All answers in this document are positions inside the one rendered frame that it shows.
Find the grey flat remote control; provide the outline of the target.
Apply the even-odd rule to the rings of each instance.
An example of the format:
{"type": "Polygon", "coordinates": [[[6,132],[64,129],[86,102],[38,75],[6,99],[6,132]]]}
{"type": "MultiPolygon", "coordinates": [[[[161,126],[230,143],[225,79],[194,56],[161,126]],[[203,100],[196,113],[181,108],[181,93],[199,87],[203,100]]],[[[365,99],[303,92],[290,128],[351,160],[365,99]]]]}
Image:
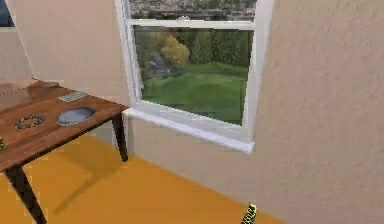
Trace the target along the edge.
{"type": "Polygon", "coordinates": [[[86,93],[74,91],[66,95],[60,96],[59,99],[63,102],[73,102],[86,96],[86,93]]]}

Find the dark blue window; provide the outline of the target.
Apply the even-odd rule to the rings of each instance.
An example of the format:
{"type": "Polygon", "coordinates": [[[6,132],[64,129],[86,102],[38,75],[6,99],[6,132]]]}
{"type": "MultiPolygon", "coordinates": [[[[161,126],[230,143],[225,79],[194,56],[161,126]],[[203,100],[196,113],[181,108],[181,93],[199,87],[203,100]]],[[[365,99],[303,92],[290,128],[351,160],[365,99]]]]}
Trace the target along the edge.
{"type": "Polygon", "coordinates": [[[13,19],[5,0],[0,0],[0,27],[13,27],[13,19]]]}

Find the brown wooden table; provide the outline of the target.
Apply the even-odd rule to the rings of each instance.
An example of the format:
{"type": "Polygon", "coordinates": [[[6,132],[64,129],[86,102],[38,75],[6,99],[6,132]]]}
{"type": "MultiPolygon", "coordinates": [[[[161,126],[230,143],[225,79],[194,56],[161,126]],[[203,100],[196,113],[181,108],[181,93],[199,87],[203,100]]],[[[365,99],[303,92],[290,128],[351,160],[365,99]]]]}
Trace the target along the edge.
{"type": "Polygon", "coordinates": [[[61,86],[46,88],[42,81],[21,91],[25,94],[21,100],[0,109],[0,136],[7,146],[0,151],[0,172],[6,176],[35,224],[47,224],[23,166],[107,122],[113,124],[121,160],[127,161],[123,125],[123,111],[127,107],[92,95],[63,102],[59,97],[72,91],[61,86]],[[77,107],[89,107],[96,113],[77,125],[56,123],[60,113],[77,107]]]}

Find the white framed window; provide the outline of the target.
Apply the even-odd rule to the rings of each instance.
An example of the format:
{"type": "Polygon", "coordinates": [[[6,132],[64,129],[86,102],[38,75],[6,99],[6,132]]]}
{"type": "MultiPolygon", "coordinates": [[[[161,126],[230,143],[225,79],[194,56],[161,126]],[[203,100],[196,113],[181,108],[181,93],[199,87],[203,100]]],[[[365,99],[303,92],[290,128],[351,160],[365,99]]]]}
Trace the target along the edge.
{"type": "Polygon", "coordinates": [[[275,0],[114,0],[128,115],[254,149],[275,0]]]}

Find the grey round plate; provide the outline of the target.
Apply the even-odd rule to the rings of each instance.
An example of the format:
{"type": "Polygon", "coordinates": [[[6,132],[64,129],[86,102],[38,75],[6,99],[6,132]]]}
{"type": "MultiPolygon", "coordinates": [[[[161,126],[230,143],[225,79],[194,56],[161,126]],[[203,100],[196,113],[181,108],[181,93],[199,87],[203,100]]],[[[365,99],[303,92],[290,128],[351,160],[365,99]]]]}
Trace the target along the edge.
{"type": "Polygon", "coordinates": [[[89,107],[77,107],[68,109],[56,117],[56,123],[60,126],[73,126],[91,119],[96,113],[89,107]]]}

